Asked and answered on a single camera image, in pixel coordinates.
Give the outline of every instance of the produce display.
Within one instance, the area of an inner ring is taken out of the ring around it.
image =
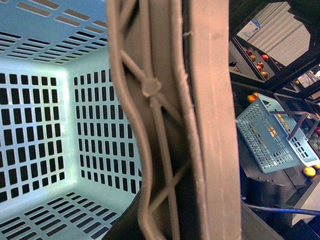
[[[256,61],[256,56],[253,55],[252,51],[251,50],[247,50],[245,51],[245,53],[250,57],[251,61],[252,62],[255,62]],[[267,62],[269,60],[269,57],[268,55],[264,54],[261,56],[261,58]],[[262,76],[264,77],[264,79],[268,80],[268,73],[266,71],[263,71],[263,68],[264,68],[265,64],[260,61],[256,64],[256,68],[261,72]]]

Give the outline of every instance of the plastic rib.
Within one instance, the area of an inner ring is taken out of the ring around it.
[[[120,24],[119,24],[120,30],[122,32],[124,32],[128,26],[128,22],[130,20],[130,17],[132,16],[136,3],[137,3],[137,0],[127,0],[125,5],[122,8],[122,11],[120,13]]]
[[[138,65],[132,60],[130,56],[121,50],[121,57],[124,65],[130,70],[130,72],[136,76],[140,83],[146,82],[145,73],[138,67]],[[160,92],[156,94],[158,101],[161,103],[162,107],[169,113],[169,115],[182,126],[183,120],[180,112],[167,100],[167,98]]]
[[[191,162],[187,161],[180,169],[179,171],[174,175],[172,181],[170,184],[167,184],[164,189],[162,189],[158,195],[154,198],[154,200],[150,203],[150,213],[152,214],[157,207],[160,206],[160,204],[166,199],[166,197],[169,194],[169,191],[171,189],[175,188],[175,186],[180,182],[182,177],[185,175],[186,171],[189,169],[191,166]]]
[[[163,120],[163,115],[161,112],[161,105],[155,97],[150,98],[150,106],[152,109],[152,114],[155,122],[156,134],[158,137],[158,142],[160,146],[161,158],[164,168],[164,177],[166,185],[170,185],[173,179],[172,165],[169,153],[168,140],[166,136],[165,123]],[[170,211],[171,220],[171,232],[172,239],[180,239],[180,229],[179,229],[179,219],[178,219],[178,209],[177,209],[177,199],[176,192],[173,187],[169,188],[168,193],[168,204]]]

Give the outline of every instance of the perforated basket wall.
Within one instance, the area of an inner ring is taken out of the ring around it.
[[[261,171],[270,173],[303,163],[306,166],[317,164],[319,159],[301,129],[287,140],[296,126],[295,120],[286,114],[270,114],[271,111],[284,109],[275,99],[259,94],[236,119],[236,126]]]
[[[142,183],[105,3],[0,0],[0,14],[0,239],[101,239]]]

